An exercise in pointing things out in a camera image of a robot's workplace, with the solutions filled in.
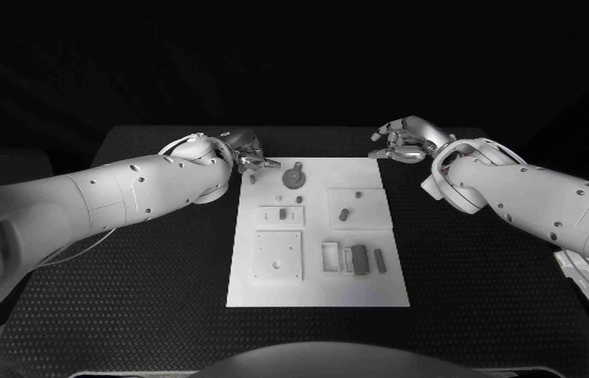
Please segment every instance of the table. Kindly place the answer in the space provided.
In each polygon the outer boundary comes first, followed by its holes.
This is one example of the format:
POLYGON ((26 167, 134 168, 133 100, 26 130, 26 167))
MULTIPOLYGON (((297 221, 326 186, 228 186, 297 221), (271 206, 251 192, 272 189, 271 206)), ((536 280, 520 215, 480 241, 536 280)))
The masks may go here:
MULTIPOLYGON (((120 126, 94 166, 156 154, 190 133, 232 128, 120 126)), ((254 129, 270 158, 365 157, 385 146, 369 140, 375 128, 254 129)), ((486 135, 448 131, 458 138, 486 135)), ((121 228, 78 259, 35 272, 0 338, 0 359, 26 377, 196 371, 259 347, 350 341, 471 368, 543 365, 569 377, 589 376, 589 317, 547 243, 490 209, 467 215, 435 201, 419 187, 429 163, 378 163, 409 308, 225 307, 235 173, 222 199, 121 228)))

